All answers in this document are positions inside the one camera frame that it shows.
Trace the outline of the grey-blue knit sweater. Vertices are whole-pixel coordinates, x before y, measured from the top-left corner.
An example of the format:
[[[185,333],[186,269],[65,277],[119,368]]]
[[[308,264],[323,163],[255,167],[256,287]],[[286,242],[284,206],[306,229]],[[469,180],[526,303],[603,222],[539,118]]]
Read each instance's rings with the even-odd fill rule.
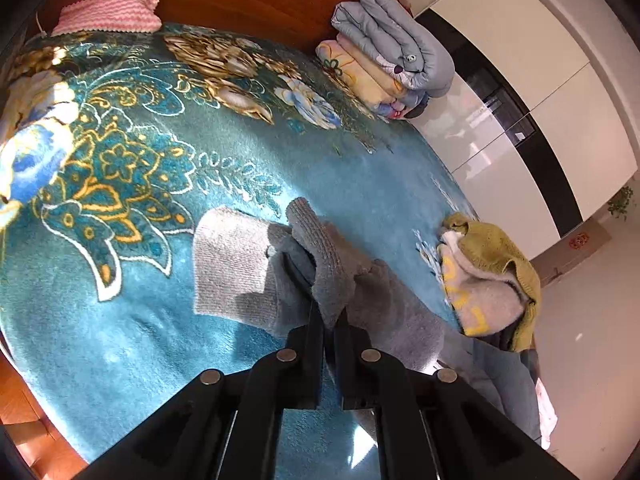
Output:
[[[374,348],[409,370],[450,368],[534,441],[542,439],[535,383],[513,352],[464,336],[380,259],[370,259],[299,197],[288,224],[227,207],[207,211],[193,241],[194,310],[283,337],[319,308],[328,330],[341,314]]]

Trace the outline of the dark grey garment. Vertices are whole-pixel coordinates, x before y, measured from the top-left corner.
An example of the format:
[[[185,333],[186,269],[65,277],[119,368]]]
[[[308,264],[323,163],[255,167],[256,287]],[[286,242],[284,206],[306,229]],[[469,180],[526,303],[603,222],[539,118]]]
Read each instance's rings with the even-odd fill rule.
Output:
[[[486,344],[491,344],[500,350],[513,351],[512,342],[514,339],[514,333],[515,324],[511,324],[506,326],[503,330],[500,330],[500,332],[481,336],[480,340],[486,342]],[[522,364],[529,370],[529,374],[532,375],[533,381],[536,382],[540,375],[539,356],[536,348],[530,347],[525,350],[518,350],[518,355],[520,356]]]

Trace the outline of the white yellow fuzzy sweater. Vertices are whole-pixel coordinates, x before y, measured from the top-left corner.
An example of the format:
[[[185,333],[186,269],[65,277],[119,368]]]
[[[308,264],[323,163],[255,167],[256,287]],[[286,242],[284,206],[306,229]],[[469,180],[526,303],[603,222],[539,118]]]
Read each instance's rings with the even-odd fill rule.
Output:
[[[497,274],[474,266],[458,245],[461,237],[445,231],[437,247],[447,298],[466,336],[499,333],[522,317],[529,296],[512,271]]]

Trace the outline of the mustard yellow knit sweater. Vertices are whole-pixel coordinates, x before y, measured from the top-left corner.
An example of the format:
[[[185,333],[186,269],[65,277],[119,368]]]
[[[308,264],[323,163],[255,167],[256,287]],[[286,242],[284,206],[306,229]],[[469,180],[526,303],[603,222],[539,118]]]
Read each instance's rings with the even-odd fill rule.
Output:
[[[494,224],[472,220],[456,212],[442,222],[442,233],[456,231],[462,234],[458,245],[474,266],[480,270],[515,274],[518,284],[529,296],[524,314],[515,324],[512,352],[533,347],[534,329],[541,307],[540,278],[533,265],[518,249],[510,237]]]

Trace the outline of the red door decoration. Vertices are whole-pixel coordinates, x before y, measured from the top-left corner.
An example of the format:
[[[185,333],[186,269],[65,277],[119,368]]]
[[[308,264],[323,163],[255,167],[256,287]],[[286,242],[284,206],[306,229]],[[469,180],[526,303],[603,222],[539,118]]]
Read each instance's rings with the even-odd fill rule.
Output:
[[[587,232],[580,232],[572,236],[567,244],[573,250],[581,250],[589,243],[589,234]]]

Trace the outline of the beige room door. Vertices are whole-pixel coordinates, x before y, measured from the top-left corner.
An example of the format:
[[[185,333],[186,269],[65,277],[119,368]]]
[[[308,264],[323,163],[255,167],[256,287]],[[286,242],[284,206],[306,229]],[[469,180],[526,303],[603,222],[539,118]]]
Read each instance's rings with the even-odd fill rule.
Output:
[[[603,248],[608,247],[614,238],[620,235],[623,225],[622,220],[613,217],[592,217],[533,258],[532,263],[540,277],[541,287],[546,288],[565,278],[578,266],[602,252]],[[589,234],[589,243],[581,250],[573,250],[567,242],[580,232]]]

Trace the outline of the green hanging plant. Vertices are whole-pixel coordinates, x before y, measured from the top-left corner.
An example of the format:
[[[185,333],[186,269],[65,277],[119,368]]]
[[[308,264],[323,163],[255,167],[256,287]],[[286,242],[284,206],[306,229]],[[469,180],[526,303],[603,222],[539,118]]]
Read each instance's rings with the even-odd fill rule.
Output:
[[[613,218],[626,220],[633,198],[634,190],[632,187],[630,185],[624,185],[608,200],[606,204],[608,213]]]

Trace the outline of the white glossy wardrobe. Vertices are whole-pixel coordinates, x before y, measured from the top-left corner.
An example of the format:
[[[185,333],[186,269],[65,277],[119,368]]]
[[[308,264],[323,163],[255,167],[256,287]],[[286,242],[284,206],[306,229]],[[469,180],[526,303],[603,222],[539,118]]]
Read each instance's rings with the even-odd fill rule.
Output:
[[[474,211],[535,258],[636,173],[639,131],[574,3],[611,35],[602,0],[436,0],[420,22],[456,66],[416,118]]]

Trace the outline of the teal floral bedspread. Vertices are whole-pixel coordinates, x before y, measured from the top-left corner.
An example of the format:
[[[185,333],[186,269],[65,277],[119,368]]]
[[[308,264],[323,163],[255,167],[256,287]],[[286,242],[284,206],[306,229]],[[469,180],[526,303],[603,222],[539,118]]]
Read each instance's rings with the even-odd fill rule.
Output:
[[[3,60],[1,331],[56,429],[95,460],[198,372],[249,368],[262,330],[194,310],[207,211],[283,222],[305,197],[448,324],[442,220],[468,211],[408,122],[302,52],[168,24],[35,38]]]

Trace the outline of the light blue folded quilt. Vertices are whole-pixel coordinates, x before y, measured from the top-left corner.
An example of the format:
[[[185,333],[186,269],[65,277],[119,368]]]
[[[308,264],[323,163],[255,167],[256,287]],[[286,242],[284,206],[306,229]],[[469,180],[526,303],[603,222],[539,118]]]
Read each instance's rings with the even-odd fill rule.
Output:
[[[454,60],[398,0],[337,3],[331,24],[406,89],[432,98],[449,91]]]

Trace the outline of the floral folded quilt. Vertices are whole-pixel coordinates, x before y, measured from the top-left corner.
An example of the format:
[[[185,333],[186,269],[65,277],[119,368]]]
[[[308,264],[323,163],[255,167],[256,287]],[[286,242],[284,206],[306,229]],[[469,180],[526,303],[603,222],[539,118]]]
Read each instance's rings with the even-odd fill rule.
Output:
[[[408,119],[420,116],[427,107],[430,97],[423,90],[405,88],[341,34],[320,42],[316,55],[322,66],[372,114],[385,119]]]

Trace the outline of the pink zigzag pillow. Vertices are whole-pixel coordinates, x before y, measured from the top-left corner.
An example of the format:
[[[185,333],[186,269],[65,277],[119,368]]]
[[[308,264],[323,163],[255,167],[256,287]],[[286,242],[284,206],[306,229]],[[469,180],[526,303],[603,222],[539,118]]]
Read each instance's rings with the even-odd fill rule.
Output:
[[[64,6],[53,36],[74,32],[157,32],[160,0],[81,0]]]

